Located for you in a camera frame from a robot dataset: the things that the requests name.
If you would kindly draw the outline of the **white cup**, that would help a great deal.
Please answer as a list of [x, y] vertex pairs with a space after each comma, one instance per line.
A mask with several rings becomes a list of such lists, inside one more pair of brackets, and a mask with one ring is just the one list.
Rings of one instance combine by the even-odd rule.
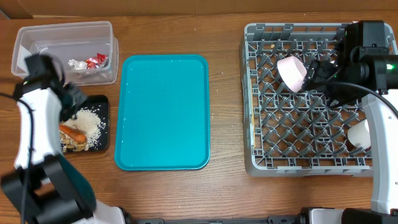
[[368, 121], [365, 119], [353, 127], [349, 128], [347, 137], [349, 142], [355, 147], [367, 149], [371, 147]]

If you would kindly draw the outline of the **wooden chopstick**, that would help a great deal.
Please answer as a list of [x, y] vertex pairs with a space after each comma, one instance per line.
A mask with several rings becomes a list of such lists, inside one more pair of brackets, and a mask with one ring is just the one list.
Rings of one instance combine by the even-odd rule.
[[252, 115], [251, 115], [251, 147], [254, 149], [256, 146], [256, 141], [255, 141], [255, 137], [256, 137], [256, 127], [255, 127], [255, 122], [254, 122], [254, 112], [252, 111]]

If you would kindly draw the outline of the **red snack wrapper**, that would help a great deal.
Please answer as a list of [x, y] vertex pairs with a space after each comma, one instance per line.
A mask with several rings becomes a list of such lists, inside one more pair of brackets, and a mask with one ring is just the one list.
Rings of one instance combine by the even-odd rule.
[[90, 57], [85, 60], [87, 69], [103, 68], [108, 63], [108, 56], [97, 53], [95, 57]]

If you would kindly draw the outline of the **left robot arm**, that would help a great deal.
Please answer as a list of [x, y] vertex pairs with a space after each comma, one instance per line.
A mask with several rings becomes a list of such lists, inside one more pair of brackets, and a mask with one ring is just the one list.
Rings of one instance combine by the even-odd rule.
[[60, 123], [74, 117], [87, 96], [65, 83], [53, 57], [25, 58], [28, 76], [10, 95], [21, 114], [15, 170], [1, 177], [1, 190], [21, 223], [134, 223], [121, 207], [96, 199], [90, 183], [64, 157]]

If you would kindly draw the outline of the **orange carrot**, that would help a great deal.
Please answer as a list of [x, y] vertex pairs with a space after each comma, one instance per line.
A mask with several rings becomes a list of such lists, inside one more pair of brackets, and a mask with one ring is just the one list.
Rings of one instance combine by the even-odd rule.
[[81, 142], [86, 142], [87, 138], [86, 136], [81, 133], [80, 131], [77, 131], [76, 129], [73, 129], [71, 127], [65, 126], [63, 124], [59, 125], [59, 130], [69, 136], [71, 139], [74, 141], [81, 143]]

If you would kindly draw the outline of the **pink bowl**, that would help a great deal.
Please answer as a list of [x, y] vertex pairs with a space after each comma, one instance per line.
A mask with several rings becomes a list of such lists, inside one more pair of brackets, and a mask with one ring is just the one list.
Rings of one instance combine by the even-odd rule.
[[297, 57], [289, 56], [279, 60], [277, 69], [282, 81], [290, 91], [297, 93], [302, 89], [307, 70]]

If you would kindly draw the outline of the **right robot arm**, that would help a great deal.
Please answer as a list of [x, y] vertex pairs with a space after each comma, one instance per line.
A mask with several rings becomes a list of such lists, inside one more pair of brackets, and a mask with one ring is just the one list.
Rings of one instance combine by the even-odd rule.
[[314, 61], [303, 90], [316, 90], [340, 106], [358, 101], [369, 125], [373, 194], [369, 209], [346, 208], [342, 223], [397, 223], [397, 56], [387, 45], [383, 21], [345, 27], [338, 67]]

